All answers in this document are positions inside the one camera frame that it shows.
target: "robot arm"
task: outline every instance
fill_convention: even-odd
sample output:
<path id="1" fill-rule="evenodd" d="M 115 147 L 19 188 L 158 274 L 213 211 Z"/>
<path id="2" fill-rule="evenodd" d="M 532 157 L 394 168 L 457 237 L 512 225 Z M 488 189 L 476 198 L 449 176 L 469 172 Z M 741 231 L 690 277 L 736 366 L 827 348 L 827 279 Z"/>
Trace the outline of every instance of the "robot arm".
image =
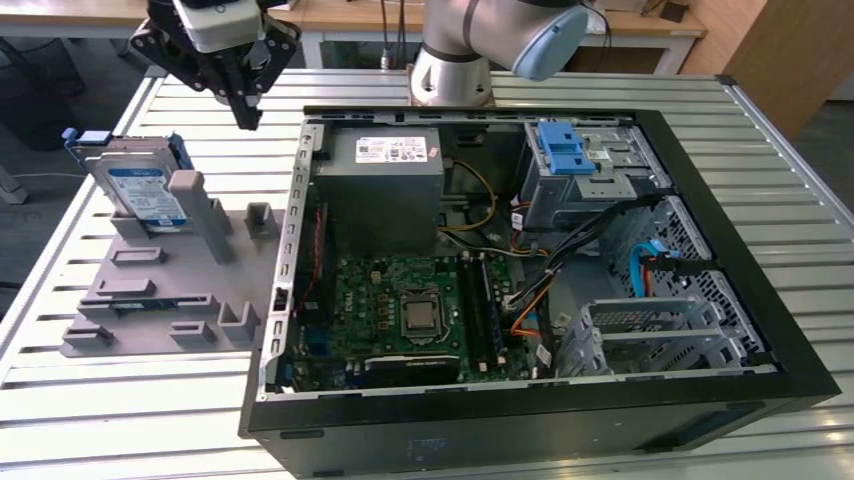
<path id="1" fill-rule="evenodd" d="M 490 61 L 534 81 L 566 65 L 588 29 L 581 0 L 430 0 L 413 99 L 432 106 L 492 100 Z"/>
<path id="2" fill-rule="evenodd" d="M 297 53 L 301 30 L 267 9 L 282 0 L 149 0 L 131 38 L 139 52 L 194 90 L 211 89 L 255 130 L 262 94 Z M 414 103 L 490 103 L 490 60 L 536 81 L 564 67 L 581 43 L 581 0 L 430 0 L 425 44 L 410 81 Z"/>
<path id="3" fill-rule="evenodd" d="M 297 53 L 301 30 L 267 15 L 275 0 L 149 0 L 131 45 L 198 92 L 211 89 L 255 130 L 262 94 Z"/>

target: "chip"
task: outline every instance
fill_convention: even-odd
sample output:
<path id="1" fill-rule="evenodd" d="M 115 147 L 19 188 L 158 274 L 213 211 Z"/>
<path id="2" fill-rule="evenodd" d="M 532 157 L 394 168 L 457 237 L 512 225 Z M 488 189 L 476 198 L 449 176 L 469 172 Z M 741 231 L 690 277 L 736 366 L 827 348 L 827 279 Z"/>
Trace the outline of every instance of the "chip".
<path id="1" fill-rule="evenodd" d="M 408 292 L 401 298 L 401 334 L 417 345 L 426 345 L 442 334 L 442 302 L 436 292 Z"/>
<path id="2" fill-rule="evenodd" d="M 437 320 L 433 302 L 406 304 L 406 327 L 409 330 L 436 329 Z"/>

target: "aluminum table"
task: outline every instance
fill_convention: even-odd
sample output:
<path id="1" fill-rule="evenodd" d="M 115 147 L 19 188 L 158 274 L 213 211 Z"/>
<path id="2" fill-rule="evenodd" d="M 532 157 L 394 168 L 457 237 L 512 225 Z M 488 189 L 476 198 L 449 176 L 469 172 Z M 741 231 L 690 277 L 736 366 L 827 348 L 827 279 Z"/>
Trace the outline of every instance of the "aluminum table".
<path id="1" fill-rule="evenodd" d="M 408 478 L 854 477 L 854 218 L 741 89 L 710 77 L 645 75 L 562 75 L 534 84 L 497 73 L 494 84 L 502 106 L 664 112 L 845 393 L 692 452 Z M 210 94 L 150 77 L 117 133 L 178 131 L 226 208 L 281 207 L 303 105 L 404 105 L 406 96 L 402 74 L 289 70 L 265 98 L 262 126 L 247 132 Z M 61 355 L 114 234 L 111 212 L 90 177 L 0 323 L 0 478 L 293 478 L 237 435 L 249 353 Z"/>

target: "green motherboard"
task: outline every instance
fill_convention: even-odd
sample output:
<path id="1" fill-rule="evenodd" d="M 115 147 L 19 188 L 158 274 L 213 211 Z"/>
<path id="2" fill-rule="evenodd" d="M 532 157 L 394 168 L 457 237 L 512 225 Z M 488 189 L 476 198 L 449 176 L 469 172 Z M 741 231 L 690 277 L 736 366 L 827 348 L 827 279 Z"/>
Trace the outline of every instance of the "green motherboard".
<path id="1" fill-rule="evenodd" d="M 333 323 L 309 332 L 310 350 L 314 353 L 319 350 L 331 359 L 347 360 L 347 369 L 354 365 L 359 368 L 359 361 L 375 357 L 448 355 L 460 357 L 460 383 L 529 378 L 525 343 L 517 342 L 510 347 L 502 344 L 500 352 L 493 340 L 502 341 L 501 333 L 493 339 L 494 331 L 486 331 L 485 327 L 484 331 L 473 332 L 472 325 L 466 325 L 472 321 L 466 317 L 473 314 L 465 308 L 465 296 L 484 296 L 485 292 L 466 291 L 458 278 L 460 262 L 457 257 L 339 259 Z M 512 292 L 509 264 L 501 256 L 478 262 L 489 277 L 484 285 L 498 312 L 500 299 Z M 493 319 L 501 329 L 498 318 Z M 481 347 L 486 344 L 500 352 L 493 357 L 498 362 L 489 367 L 470 358 L 476 333 Z M 321 389 L 347 388 L 347 372 L 330 371 L 341 367 L 326 368 L 326 372 L 313 375 L 315 379 L 325 378 Z"/>

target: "motherboard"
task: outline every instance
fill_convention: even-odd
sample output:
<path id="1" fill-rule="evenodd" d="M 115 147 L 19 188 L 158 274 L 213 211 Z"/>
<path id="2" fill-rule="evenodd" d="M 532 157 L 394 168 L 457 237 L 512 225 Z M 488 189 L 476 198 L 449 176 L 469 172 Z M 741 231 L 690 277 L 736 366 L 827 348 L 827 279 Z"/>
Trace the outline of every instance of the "motherboard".
<path id="1" fill-rule="evenodd" d="M 333 322 L 303 332 L 322 389 L 529 378 L 526 345 L 504 341 L 504 257 L 342 258 L 335 273 Z"/>

